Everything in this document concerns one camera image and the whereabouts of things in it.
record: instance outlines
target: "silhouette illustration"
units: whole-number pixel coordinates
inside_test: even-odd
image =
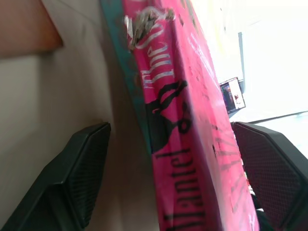
[[[159,90],[156,100],[145,104],[145,109],[148,116],[152,153],[159,151],[168,143],[171,132],[175,127],[178,127],[179,132],[182,134],[188,132],[191,127],[191,120],[189,118],[185,118],[186,114],[190,117],[190,111],[186,102],[183,102],[182,104],[183,118],[179,121],[172,122],[161,114],[164,109],[168,108],[172,100],[179,96],[180,92],[186,86],[187,81],[182,81],[181,83],[178,81],[175,83],[166,84]],[[161,101],[163,95],[171,90],[174,90],[174,92]]]

